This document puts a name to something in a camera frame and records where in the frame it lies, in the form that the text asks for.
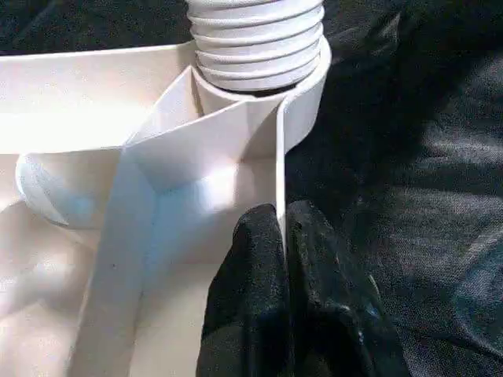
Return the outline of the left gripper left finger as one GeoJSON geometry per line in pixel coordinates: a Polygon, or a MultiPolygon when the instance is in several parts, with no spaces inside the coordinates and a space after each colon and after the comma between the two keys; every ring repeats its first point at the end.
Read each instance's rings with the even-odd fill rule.
{"type": "Polygon", "coordinates": [[[288,279],[274,206],[248,210],[208,288],[198,376],[290,376],[288,279]]]}

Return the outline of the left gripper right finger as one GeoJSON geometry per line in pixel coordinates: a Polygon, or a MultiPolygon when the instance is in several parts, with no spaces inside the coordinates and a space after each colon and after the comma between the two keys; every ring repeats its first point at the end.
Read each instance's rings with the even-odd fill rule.
{"type": "Polygon", "coordinates": [[[345,234],[309,201],[286,212],[297,376],[407,376],[402,345],[345,234]]]}

